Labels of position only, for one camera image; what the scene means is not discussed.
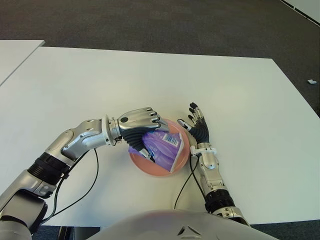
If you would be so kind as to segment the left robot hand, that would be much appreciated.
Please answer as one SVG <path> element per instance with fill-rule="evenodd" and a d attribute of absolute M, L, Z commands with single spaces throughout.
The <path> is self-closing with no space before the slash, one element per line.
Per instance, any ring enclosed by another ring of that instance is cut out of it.
<path fill-rule="evenodd" d="M 160 131 L 168 132 L 168 123 L 151 107 L 144 107 L 124 113 L 108 124 L 112 138 L 117 141 L 123 139 L 139 152 L 144 158 L 155 162 L 152 154 L 143 142 L 146 133 Z"/>

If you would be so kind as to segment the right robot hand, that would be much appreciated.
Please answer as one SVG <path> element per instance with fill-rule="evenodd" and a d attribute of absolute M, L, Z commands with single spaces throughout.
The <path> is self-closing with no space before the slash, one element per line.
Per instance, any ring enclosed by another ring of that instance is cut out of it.
<path fill-rule="evenodd" d="M 188 119 L 192 124 L 187 123 L 181 118 L 177 120 L 178 124 L 191 134 L 197 144 L 209 144 L 209 129 L 201 109 L 196 103 L 191 102 L 189 104 L 189 112 L 191 114 L 188 115 Z"/>

